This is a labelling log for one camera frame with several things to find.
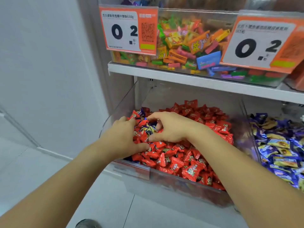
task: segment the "red candy pile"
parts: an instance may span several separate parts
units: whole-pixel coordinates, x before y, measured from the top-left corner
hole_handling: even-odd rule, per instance
[[[218,107],[208,108],[206,105],[197,106],[197,100],[185,101],[184,105],[174,104],[172,108],[160,109],[160,112],[176,112],[187,118],[210,127],[215,133],[233,145],[233,134],[229,133],[231,124],[225,120],[228,116]],[[153,133],[161,133],[151,126],[143,117],[151,115],[150,109],[142,107],[138,112],[133,111],[130,118],[139,122],[134,128],[134,143],[148,142],[148,137]],[[225,190],[211,166],[202,154],[186,140],[178,143],[150,142],[150,148],[146,152],[132,155],[133,161],[139,161],[142,165],[149,166],[159,171],[180,176],[191,181],[208,185],[216,189]]]

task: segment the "shoe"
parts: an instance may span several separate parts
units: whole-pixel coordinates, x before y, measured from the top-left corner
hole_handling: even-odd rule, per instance
[[[75,228],[102,228],[101,225],[93,219],[83,219],[77,223]]]

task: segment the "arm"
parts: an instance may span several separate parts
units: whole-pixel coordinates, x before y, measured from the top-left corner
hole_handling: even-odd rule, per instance
[[[113,160],[149,148],[133,143],[136,121],[122,117],[100,139],[0,218],[0,227],[64,228],[101,171]]]
[[[207,126],[176,113],[157,112],[150,141],[190,141],[220,178],[249,227],[302,227],[304,194],[223,140]]]

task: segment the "hand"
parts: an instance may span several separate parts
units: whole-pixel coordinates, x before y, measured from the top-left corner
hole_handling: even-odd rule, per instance
[[[150,142],[179,142],[181,140],[186,140],[189,137],[190,131],[195,130],[197,127],[200,128],[204,126],[201,123],[195,122],[175,112],[155,112],[147,119],[149,121],[159,119],[156,125],[157,130],[164,127],[163,132],[150,135]]]
[[[137,124],[135,119],[127,121],[126,117],[122,117],[90,146],[94,147],[93,150],[101,155],[101,158],[108,158],[109,162],[145,151],[150,148],[148,143],[133,142],[133,131]]]

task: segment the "orange price tag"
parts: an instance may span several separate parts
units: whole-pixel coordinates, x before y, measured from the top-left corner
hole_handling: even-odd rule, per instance
[[[291,73],[304,59],[304,20],[239,15],[220,64]]]
[[[158,8],[99,7],[108,50],[156,55]]]

